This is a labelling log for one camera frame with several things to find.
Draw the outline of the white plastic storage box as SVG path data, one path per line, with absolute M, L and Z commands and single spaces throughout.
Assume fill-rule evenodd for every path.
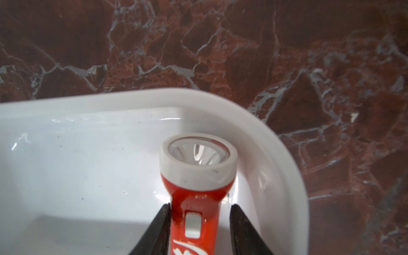
M 163 142 L 197 132 L 239 153 L 216 253 L 232 252 L 238 204 L 273 253 L 308 254 L 308 197 L 287 148 L 246 109 L 191 89 L 1 104 L 1 254 L 127 254 L 170 200 Z

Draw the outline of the red flashlight white cap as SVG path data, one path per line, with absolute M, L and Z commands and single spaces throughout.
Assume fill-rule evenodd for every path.
M 222 200 L 237 175 L 237 149 L 223 138 L 188 133 L 168 138 L 160 176 L 171 196 L 172 255 L 215 253 Z

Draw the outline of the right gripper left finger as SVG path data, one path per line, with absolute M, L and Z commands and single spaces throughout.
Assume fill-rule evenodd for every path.
M 129 255 L 167 255 L 171 219 L 171 204 L 164 204 Z

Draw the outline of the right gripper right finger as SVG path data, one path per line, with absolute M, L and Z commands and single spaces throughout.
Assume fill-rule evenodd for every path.
M 234 255 L 274 255 L 238 204 L 231 207 L 229 223 Z

